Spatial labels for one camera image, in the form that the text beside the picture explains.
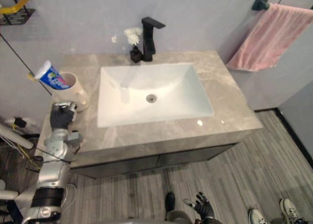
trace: toothpaste tube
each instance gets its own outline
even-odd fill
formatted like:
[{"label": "toothpaste tube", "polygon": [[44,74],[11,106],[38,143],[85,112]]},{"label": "toothpaste tube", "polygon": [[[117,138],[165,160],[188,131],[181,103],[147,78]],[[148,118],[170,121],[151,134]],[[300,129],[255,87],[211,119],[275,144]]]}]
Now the toothpaste tube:
[{"label": "toothpaste tube", "polygon": [[36,73],[35,79],[41,80],[55,90],[66,90],[70,87],[50,61],[45,61],[44,65]]}]

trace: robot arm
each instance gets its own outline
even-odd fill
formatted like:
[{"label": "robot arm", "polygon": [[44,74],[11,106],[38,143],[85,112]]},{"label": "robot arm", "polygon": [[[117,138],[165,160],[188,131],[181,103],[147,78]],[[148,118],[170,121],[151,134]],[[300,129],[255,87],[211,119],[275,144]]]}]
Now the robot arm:
[{"label": "robot arm", "polygon": [[50,115],[52,135],[45,140],[44,163],[37,189],[22,224],[54,224],[61,217],[61,203],[70,174],[70,163],[80,148],[82,136],[68,131],[74,120],[76,104],[54,103]]}]

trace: black robotic glove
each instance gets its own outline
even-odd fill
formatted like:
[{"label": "black robotic glove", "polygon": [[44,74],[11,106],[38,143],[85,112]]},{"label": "black robotic glove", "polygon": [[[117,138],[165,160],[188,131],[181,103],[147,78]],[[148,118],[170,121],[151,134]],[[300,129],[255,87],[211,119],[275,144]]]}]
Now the black robotic glove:
[{"label": "black robotic glove", "polygon": [[75,107],[71,104],[62,105],[62,103],[53,104],[50,113],[51,128],[54,129],[68,129],[68,125],[73,121],[75,114]]},{"label": "black robotic glove", "polygon": [[209,219],[214,219],[213,208],[202,192],[199,192],[199,194],[197,194],[197,198],[199,201],[196,201],[196,203],[193,203],[188,199],[184,199],[184,203],[192,207],[194,210],[196,210],[197,213],[199,213],[203,223],[208,223]]}]

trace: gray marble countertop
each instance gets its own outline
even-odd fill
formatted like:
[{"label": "gray marble countertop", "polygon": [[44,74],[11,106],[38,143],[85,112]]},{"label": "gray marble countertop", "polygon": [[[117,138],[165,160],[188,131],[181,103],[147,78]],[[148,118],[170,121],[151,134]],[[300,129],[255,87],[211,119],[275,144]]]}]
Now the gray marble countertop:
[{"label": "gray marble countertop", "polygon": [[[105,156],[109,149],[120,149],[120,155],[109,161],[127,159],[123,153],[128,146],[142,145],[174,139],[225,134],[262,128],[254,111],[247,105],[246,99],[224,63],[215,51],[158,53],[153,61],[140,62],[138,65],[193,63],[196,73],[205,89],[214,110],[210,117],[177,119],[160,122],[141,123],[108,128],[97,127],[97,107],[100,85],[100,69],[105,66],[128,66],[134,64],[128,55],[86,54],[66,55],[61,71],[74,73],[87,94],[89,107],[77,114],[70,129],[78,130],[84,137],[78,153],[91,156],[101,153]],[[44,149],[43,141],[51,134],[48,116],[44,122],[38,147]],[[162,154],[162,147],[155,151],[137,151],[138,157]]]}]

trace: faucet handle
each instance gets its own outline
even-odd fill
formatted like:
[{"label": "faucet handle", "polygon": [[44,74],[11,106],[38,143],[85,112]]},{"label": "faucet handle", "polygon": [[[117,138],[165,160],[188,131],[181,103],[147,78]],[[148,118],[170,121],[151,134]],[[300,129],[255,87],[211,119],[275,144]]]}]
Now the faucet handle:
[{"label": "faucet handle", "polygon": [[158,29],[165,27],[165,24],[162,24],[159,21],[152,19],[151,17],[145,17],[141,20],[142,24],[146,27],[153,28],[156,27]]}]

